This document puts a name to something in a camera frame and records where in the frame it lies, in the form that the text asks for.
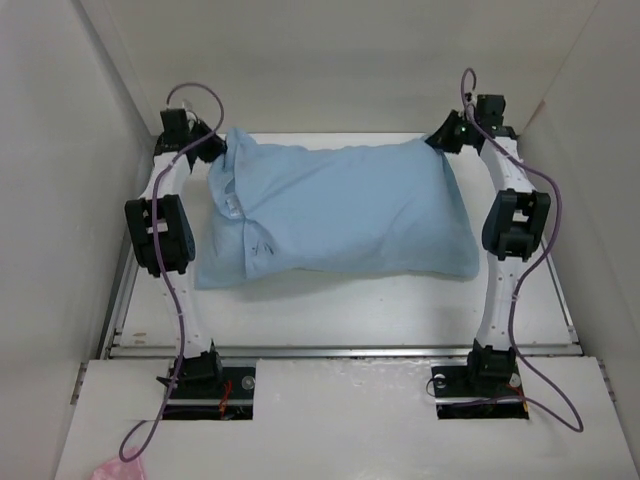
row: white tabletop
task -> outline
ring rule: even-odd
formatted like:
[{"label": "white tabletop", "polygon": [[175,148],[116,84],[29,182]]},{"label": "white tabletop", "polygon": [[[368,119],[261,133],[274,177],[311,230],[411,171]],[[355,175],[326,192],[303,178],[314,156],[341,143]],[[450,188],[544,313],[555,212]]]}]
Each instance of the white tabletop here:
[{"label": "white tabletop", "polygon": [[[163,421],[143,455],[148,480],[637,479],[592,358],[533,363],[575,402],[576,434],[535,407],[526,420],[438,420],[426,360],[258,363],[250,421]],[[86,480],[127,431],[155,417],[166,360],[89,364],[57,480]],[[528,369],[525,392],[565,418],[562,400]],[[141,429],[131,445],[146,435]]]},{"label": "white tabletop", "polygon": [[[259,142],[309,148],[399,143],[417,134],[273,134]],[[485,165],[465,147],[451,166],[476,240],[495,198]],[[208,222],[212,200],[198,163],[183,203],[196,243]],[[291,271],[247,285],[196,292],[195,298],[218,346],[466,346],[482,318],[487,260],[472,281],[438,275],[363,276]],[[157,285],[139,271],[120,345],[172,346],[172,320]],[[518,304],[516,337],[523,345],[567,345],[571,337],[547,265],[534,272]]]}]

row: white table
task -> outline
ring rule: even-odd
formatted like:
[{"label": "white table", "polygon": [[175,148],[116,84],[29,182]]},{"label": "white table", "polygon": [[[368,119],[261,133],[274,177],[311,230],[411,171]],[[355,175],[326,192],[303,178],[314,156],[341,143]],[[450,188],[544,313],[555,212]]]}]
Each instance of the white table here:
[{"label": "white table", "polygon": [[[535,407],[526,420],[438,420],[427,360],[258,363],[250,421],[163,421],[148,480],[637,479],[595,359],[535,358],[582,414],[576,434]],[[89,364],[57,480],[86,480],[127,431],[155,417],[167,360]],[[523,368],[529,396],[568,408]],[[139,444],[143,428],[132,441]]]},{"label": "white table", "polygon": [[[256,135],[256,139],[339,148],[399,143],[417,135],[265,134]],[[452,156],[451,165],[479,241],[495,198],[488,171],[470,147]],[[208,167],[199,162],[183,195],[196,243],[212,208],[207,171]],[[483,250],[480,258],[480,274],[472,281],[437,275],[292,271],[242,287],[197,292],[195,298],[219,347],[468,347],[482,318],[487,286]],[[130,355],[153,351],[148,347],[172,348],[170,322],[157,285],[146,271],[140,271],[118,339],[124,349],[114,349],[114,353]],[[543,264],[527,280],[515,331],[522,345],[571,345],[567,315],[549,265]],[[170,355],[170,348],[162,351]]]}]

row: blue cloth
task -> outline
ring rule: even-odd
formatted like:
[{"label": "blue cloth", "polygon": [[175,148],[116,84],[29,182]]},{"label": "blue cloth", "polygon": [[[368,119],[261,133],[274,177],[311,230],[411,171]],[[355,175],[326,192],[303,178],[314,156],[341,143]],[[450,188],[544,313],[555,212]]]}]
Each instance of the blue cloth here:
[{"label": "blue cloth", "polygon": [[214,213],[196,287],[284,270],[478,274],[478,247],[446,157],[420,139],[307,150],[232,129],[209,172]]}]

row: pink object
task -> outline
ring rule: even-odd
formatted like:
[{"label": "pink object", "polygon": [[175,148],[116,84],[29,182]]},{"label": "pink object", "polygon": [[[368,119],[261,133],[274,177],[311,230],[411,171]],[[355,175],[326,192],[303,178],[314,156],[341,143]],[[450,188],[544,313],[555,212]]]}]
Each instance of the pink object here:
[{"label": "pink object", "polygon": [[[137,451],[137,448],[130,448],[125,452],[125,457],[131,457]],[[130,463],[122,463],[116,457],[96,468],[91,475],[91,480],[146,480],[146,478],[140,457]]]}]

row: red wire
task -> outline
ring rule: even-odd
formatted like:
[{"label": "red wire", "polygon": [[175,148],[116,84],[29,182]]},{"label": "red wire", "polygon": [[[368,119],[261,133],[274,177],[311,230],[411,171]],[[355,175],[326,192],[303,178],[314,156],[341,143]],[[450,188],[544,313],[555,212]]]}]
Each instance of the red wire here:
[{"label": "red wire", "polygon": [[227,402],[229,401],[229,395],[231,394],[232,388],[233,388],[233,385],[231,383],[231,380],[228,380],[227,383],[224,384],[224,396],[222,397],[222,400],[220,400],[220,403],[218,404],[218,408],[220,409],[220,419],[224,417],[224,412],[227,409]]}]

